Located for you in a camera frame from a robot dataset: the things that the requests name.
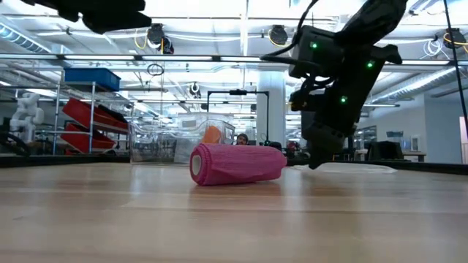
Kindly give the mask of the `white pillar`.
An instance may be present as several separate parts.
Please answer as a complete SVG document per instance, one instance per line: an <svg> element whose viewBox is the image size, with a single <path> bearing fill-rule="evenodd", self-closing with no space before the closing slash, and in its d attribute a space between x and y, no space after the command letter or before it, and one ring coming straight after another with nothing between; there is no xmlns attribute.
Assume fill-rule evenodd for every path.
<svg viewBox="0 0 468 263"><path fill-rule="evenodd" d="M257 81L256 141L279 142L285 146L285 73L261 71Z"/></svg>

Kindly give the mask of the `black metal table frame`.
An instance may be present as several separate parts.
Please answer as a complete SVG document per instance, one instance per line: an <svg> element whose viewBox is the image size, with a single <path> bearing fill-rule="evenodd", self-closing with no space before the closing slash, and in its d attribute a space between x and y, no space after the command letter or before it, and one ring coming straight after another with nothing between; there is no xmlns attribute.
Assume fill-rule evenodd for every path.
<svg viewBox="0 0 468 263"><path fill-rule="evenodd" d="M0 156L0 168L89 163L129 164L130 160L129 157L123 156ZM337 163L372 164L393 169L468 176L468 164L438 164L411 161L337 161Z"/></svg>

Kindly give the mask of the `pink elastic bandage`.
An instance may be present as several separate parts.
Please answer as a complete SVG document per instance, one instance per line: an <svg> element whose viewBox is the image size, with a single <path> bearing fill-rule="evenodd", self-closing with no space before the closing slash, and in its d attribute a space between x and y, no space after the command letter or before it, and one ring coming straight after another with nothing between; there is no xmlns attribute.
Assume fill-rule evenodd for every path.
<svg viewBox="0 0 468 263"><path fill-rule="evenodd" d="M270 146L201 143L191 153L189 172L199 186L255 183L281 177L287 159Z"/></svg>

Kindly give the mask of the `black office chair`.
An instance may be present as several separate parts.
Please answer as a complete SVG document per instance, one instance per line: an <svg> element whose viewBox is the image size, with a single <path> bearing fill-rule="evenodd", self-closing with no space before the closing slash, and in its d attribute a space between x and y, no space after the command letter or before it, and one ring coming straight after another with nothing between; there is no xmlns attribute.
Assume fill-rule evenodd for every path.
<svg viewBox="0 0 468 263"><path fill-rule="evenodd" d="M397 142L371 142L366 154L367 161L403 160L401 146Z"/></svg>

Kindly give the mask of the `red storage bin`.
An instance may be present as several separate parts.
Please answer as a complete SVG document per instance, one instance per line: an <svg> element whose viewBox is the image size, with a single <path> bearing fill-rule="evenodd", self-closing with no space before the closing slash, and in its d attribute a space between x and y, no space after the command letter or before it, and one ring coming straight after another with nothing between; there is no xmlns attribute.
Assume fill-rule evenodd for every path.
<svg viewBox="0 0 468 263"><path fill-rule="evenodd" d="M91 114L93 114L93 129L121 134L128 132L129 124L123 115L100 104L94 106L92 110L91 104L70 99L62 112L86 128L90 127Z"/></svg>
<svg viewBox="0 0 468 263"><path fill-rule="evenodd" d="M114 147L115 142L97 130L93 130L92 140L90 131L79 124L68 123L60 135L63 141L79 153L101 153Z"/></svg>

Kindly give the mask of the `blue storage bin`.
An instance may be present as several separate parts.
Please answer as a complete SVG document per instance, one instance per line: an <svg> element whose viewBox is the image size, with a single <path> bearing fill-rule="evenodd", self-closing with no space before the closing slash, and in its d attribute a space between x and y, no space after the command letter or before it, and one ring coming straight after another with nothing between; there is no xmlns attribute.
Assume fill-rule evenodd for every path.
<svg viewBox="0 0 468 263"><path fill-rule="evenodd" d="M120 91L121 78L106 68L66 68L64 82L67 85L91 90L93 83L95 91Z"/></svg>

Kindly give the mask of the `black slanted pole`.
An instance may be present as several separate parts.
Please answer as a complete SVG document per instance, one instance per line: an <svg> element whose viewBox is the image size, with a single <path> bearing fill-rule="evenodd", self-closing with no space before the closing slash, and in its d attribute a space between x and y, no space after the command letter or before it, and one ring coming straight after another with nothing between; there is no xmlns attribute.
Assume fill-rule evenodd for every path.
<svg viewBox="0 0 468 263"><path fill-rule="evenodd" d="M460 68L459 68L459 65L458 65L458 57L457 57L457 52L456 52L456 44L454 42L454 38L453 38L453 30L452 30L452 26L451 26L451 22L450 22L450 15L449 15L449 11L448 11L448 3L447 3L447 0L442 0L443 2L443 6L444 6L444 11L445 11L445 18L446 18L446 22L447 22L447 25L448 25L448 33L449 33L449 37L450 37L450 42L451 42L451 50L452 50L452 54L453 54L453 65L455 67L455 70L456 70L456 78L457 78L457 83L458 83L458 93L459 93L459 96L460 96L460 100L461 100L461 107L462 107L462 112L463 112L463 119L464 119L464 125L465 125L465 134L468 138L468 111L467 111L467 107L466 107L466 104L465 104L465 98L464 98L464 91L463 91L463 87L462 87L462 81L461 81L461 72L460 72Z"/></svg>

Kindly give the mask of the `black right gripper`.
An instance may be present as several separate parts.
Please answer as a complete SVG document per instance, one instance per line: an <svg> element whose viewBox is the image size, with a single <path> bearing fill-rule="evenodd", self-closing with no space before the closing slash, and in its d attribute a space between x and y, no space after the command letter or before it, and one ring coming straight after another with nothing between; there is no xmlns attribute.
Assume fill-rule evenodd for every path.
<svg viewBox="0 0 468 263"><path fill-rule="evenodd" d="M312 95L319 85L307 85L290 97L291 110L314 113L314 121L321 126L305 128L309 149L309 168L332 161L343 149L344 141L357 126L361 109L385 63L401 64L395 45L368 46L348 50L333 76L333 83L323 94ZM350 128L346 131L335 128Z"/></svg>

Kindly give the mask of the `long ceiling light bar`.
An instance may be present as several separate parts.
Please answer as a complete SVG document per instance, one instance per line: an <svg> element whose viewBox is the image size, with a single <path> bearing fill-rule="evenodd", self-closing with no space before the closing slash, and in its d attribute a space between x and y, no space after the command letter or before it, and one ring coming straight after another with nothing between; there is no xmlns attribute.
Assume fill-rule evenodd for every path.
<svg viewBox="0 0 468 263"><path fill-rule="evenodd" d="M254 56L159 56L159 55L76 55L76 54L32 54L32 53L0 53L0 59L24 60L61 60L61 61L195 61L195 62L238 62L267 63L281 62L283 57L273 58L274 61L262 60ZM403 60L405 66L447 66L450 60Z"/></svg>

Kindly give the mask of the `white robot figure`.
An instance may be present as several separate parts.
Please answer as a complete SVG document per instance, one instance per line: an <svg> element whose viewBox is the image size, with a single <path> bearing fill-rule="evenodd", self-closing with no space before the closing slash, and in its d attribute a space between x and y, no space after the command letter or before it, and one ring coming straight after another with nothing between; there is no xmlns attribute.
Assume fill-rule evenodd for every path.
<svg viewBox="0 0 468 263"><path fill-rule="evenodd" d="M43 109L38 107L39 98L39 94L24 93L10 119L10 131L25 143L34 141L36 125L41 125L45 118Z"/></svg>

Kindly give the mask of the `clear plastic container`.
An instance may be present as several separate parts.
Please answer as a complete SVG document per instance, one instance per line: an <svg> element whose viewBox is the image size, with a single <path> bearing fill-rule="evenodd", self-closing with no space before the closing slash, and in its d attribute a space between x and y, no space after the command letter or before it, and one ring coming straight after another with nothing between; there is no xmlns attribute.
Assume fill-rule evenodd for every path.
<svg viewBox="0 0 468 263"><path fill-rule="evenodd" d="M129 123L129 156L135 163L176 164L176 133L178 114L174 119L161 121L136 119Z"/></svg>

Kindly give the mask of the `metal shelf rack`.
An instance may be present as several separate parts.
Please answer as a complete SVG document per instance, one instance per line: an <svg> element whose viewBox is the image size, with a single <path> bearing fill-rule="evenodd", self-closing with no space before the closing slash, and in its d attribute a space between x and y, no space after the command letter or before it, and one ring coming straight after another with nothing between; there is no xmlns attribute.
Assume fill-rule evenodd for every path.
<svg viewBox="0 0 468 263"><path fill-rule="evenodd" d="M54 126L53 130L49 133L53 135L52 142L52 154L57 154L58 143L57 140L62 138L60 135L64 132L65 126L68 123L79 124L71 117L62 112L63 107L70 99L77 99L82 102L91 104L91 109L94 109L94 106L98 104L105 106L106 108L113 110L117 113L121 113L120 110L128 110L131 114L134 114L136 111L141 113L148 113L157 117L159 114L154 112L149 106L145 104L142 99L136 99L135 97L130 96L128 93L131 91L128 87L121 87L120 91L110 92L110 91L95 91L96 84L93 83L91 90L84 90L81 88L76 88L74 86L67 85L64 82L64 72L62 80L54 90ZM90 127L87 128L90 131L90 140L92 140L93 130L97 130L100 133L108 132L98 129L93 129L93 114L91 114L91 123ZM110 133L117 134L118 136L122 135L121 133L109 131Z"/></svg>

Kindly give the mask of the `orange elastic bandage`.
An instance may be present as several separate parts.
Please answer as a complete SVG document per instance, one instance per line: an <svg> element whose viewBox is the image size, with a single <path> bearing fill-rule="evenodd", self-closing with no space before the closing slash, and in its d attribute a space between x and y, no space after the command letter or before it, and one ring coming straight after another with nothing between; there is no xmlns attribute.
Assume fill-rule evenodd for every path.
<svg viewBox="0 0 468 263"><path fill-rule="evenodd" d="M205 130L201 143L217 144L222 140L222 132L216 126L208 126Z"/></svg>

